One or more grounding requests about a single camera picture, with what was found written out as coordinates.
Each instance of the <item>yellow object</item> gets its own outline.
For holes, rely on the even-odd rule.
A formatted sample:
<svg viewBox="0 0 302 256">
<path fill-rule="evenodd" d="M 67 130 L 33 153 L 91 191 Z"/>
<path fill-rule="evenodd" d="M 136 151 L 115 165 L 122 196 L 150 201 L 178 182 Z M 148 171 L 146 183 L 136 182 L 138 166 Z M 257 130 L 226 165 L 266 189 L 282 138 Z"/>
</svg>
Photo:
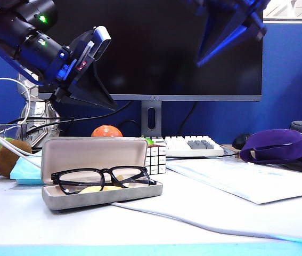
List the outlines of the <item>yellow object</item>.
<svg viewBox="0 0 302 256">
<path fill-rule="evenodd" d="M 100 189 L 101 189 L 100 186 L 91 186 L 91 187 L 85 188 L 85 189 L 82 190 L 79 194 L 98 192 L 98 191 L 100 191 Z M 104 186 L 102 191 L 117 190 L 117 189 L 122 189 L 122 188 L 120 188 L 120 187 L 115 187 L 115 186 Z"/>
</svg>

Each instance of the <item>keyboard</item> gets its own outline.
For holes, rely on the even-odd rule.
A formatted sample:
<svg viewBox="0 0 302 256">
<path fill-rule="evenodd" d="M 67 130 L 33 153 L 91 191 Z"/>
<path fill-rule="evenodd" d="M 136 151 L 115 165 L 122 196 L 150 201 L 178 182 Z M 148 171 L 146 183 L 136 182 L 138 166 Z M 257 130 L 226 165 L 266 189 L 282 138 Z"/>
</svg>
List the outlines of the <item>keyboard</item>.
<svg viewBox="0 0 302 256">
<path fill-rule="evenodd" d="M 223 148 L 209 136 L 152 138 L 154 144 L 166 146 L 166 157 L 223 156 Z"/>
</svg>

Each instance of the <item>black eyeglasses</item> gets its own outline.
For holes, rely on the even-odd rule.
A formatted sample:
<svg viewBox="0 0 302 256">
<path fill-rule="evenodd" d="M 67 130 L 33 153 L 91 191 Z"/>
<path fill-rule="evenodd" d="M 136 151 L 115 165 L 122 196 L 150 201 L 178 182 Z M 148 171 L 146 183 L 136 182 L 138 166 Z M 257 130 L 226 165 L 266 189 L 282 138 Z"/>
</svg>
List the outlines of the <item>black eyeglasses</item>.
<svg viewBox="0 0 302 256">
<path fill-rule="evenodd" d="M 157 184 L 147 174 L 142 166 L 116 166 L 110 169 L 80 168 L 51 174 L 55 185 L 60 185 L 67 194 L 77 194 L 88 187 L 103 189 L 104 186 L 117 186 L 121 188 L 144 187 Z"/>
</svg>

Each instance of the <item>kiwi fruit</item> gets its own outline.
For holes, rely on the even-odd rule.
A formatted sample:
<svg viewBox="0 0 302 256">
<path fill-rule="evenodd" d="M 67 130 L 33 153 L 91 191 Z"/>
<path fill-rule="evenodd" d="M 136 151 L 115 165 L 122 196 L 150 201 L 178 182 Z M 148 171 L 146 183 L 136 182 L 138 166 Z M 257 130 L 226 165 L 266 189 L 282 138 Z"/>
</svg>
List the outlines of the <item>kiwi fruit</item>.
<svg viewBox="0 0 302 256">
<path fill-rule="evenodd" d="M 32 148 L 29 144 L 22 140 L 10 140 L 9 143 L 24 150 L 25 152 L 32 153 Z M 4 177 L 10 178 L 10 173 L 14 168 L 19 156 L 11 152 L 5 147 L 0 148 L 0 174 Z"/>
</svg>

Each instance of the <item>orange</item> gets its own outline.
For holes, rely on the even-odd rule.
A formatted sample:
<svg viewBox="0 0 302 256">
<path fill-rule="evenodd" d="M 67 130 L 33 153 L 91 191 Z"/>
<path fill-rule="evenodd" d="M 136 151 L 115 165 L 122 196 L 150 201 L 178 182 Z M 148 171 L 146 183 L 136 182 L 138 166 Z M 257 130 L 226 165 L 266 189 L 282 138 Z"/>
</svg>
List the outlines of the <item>orange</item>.
<svg viewBox="0 0 302 256">
<path fill-rule="evenodd" d="M 123 137 L 123 134 L 112 125 L 101 125 L 92 132 L 91 137 Z"/>
</svg>

